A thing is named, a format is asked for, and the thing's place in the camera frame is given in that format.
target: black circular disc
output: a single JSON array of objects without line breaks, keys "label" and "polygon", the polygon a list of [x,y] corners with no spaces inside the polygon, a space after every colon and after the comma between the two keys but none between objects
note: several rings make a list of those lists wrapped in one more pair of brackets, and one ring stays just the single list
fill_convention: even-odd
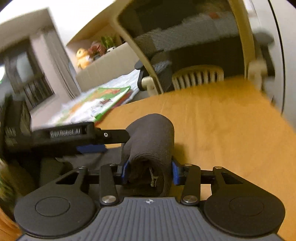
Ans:
[{"label": "black circular disc", "polygon": [[87,194],[70,185],[55,185],[37,189],[22,198],[15,206],[14,215],[26,233],[58,238],[85,227],[95,212],[95,204]]},{"label": "black circular disc", "polygon": [[245,196],[220,194],[210,196],[204,213],[217,228],[241,237],[255,237],[276,232],[285,217],[282,202],[272,194]]}]

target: green plant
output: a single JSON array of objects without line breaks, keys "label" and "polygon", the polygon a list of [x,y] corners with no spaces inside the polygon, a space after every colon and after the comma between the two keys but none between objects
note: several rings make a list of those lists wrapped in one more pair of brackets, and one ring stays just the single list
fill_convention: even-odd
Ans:
[{"label": "green plant", "polygon": [[102,36],[101,40],[106,49],[110,49],[115,46],[115,36],[113,38],[110,36]]}]

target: dark gray fabric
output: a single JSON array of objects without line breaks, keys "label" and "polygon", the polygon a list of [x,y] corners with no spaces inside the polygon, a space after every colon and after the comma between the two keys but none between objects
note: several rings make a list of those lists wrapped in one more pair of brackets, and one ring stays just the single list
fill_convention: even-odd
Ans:
[{"label": "dark gray fabric", "polygon": [[160,196],[166,196],[171,185],[171,160],[174,148],[174,126],[171,121],[159,114],[144,116],[126,130],[130,139],[122,144],[122,159],[129,160],[131,184],[140,183],[151,177],[146,177],[149,167],[153,175],[158,176],[156,181],[157,191]]}]

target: window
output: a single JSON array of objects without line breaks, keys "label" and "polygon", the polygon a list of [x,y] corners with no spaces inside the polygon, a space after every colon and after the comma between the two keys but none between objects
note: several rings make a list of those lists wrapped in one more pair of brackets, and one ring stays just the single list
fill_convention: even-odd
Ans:
[{"label": "window", "polygon": [[54,93],[42,73],[29,40],[0,53],[0,102],[14,93],[25,98],[34,109]]}]

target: gray ribbed plate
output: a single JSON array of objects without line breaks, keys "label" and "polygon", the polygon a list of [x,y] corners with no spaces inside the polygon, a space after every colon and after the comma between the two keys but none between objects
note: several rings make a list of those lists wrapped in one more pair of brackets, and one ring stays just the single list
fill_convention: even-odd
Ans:
[{"label": "gray ribbed plate", "polygon": [[[28,235],[19,241],[41,241]],[[52,241],[247,241],[215,229],[199,209],[177,203],[175,198],[125,198],[114,207],[102,208],[84,230]],[[281,241],[275,234],[256,241]]]}]

